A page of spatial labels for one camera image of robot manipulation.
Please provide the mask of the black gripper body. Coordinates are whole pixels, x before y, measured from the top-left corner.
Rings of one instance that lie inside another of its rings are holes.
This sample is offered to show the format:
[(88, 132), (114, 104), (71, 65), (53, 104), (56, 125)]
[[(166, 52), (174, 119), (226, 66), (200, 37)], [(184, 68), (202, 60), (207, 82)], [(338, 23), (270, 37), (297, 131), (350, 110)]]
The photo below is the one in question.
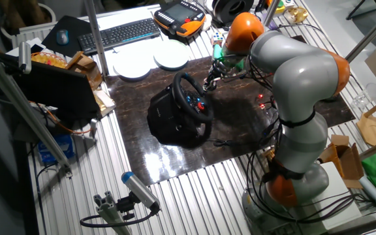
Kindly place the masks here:
[(228, 69), (221, 61), (214, 61), (210, 68), (210, 81), (217, 78), (231, 77), (230, 69)]

